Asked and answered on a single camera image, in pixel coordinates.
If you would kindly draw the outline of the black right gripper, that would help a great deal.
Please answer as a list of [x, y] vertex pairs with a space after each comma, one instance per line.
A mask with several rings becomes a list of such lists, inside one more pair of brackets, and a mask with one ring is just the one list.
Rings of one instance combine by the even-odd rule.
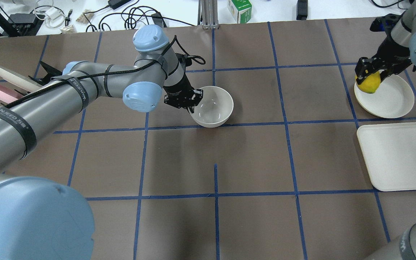
[[381, 83], [392, 74], [398, 75], [403, 72], [411, 64], [409, 48], [391, 38], [385, 38], [372, 58], [359, 58], [355, 67], [356, 80], [364, 81], [378, 70]]

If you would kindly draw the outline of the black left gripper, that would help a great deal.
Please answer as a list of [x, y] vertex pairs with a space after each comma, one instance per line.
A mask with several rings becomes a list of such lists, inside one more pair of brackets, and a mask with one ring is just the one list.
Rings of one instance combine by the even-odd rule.
[[188, 113], [195, 113], [195, 106], [203, 99], [203, 89], [194, 89], [188, 78], [182, 78], [171, 86], [163, 86], [166, 92], [164, 103], [175, 107], [187, 109]]

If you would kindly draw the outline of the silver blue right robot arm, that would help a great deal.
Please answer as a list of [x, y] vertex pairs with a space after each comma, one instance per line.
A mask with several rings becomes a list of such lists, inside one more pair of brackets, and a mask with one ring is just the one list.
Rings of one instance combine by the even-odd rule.
[[[413, 107], [410, 86], [399, 73], [416, 70], [416, 0], [401, 15], [375, 18], [371, 31], [386, 38], [371, 58], [361, 57], [355, 68], [354, 92], [358, 103], [374, 114], [376, 109], [402, 117]], [[357, 132], [372, 185], [380, 191], [416, 190], [416, 123], [364, 125]], [[416, 224], [376, 250], [368, 260], [416, 260]]]

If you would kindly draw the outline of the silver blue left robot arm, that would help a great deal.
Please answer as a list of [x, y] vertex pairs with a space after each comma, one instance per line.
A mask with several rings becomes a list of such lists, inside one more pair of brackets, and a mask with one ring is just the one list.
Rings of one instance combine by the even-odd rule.
[[101, 97], [122, 99], [149, 113], [164, 103], [193, 113], [203, 98], [186, 76], [204, 58], [169, 39], [158, 25], [132, 36], [132, 66], [71, 61], [47, 84], [0, 106], [0, 260], [89, 260], [94, 252], [94, 213], [87, 199], [68, 185], [5, 171], [24, 160], [56, 130]]

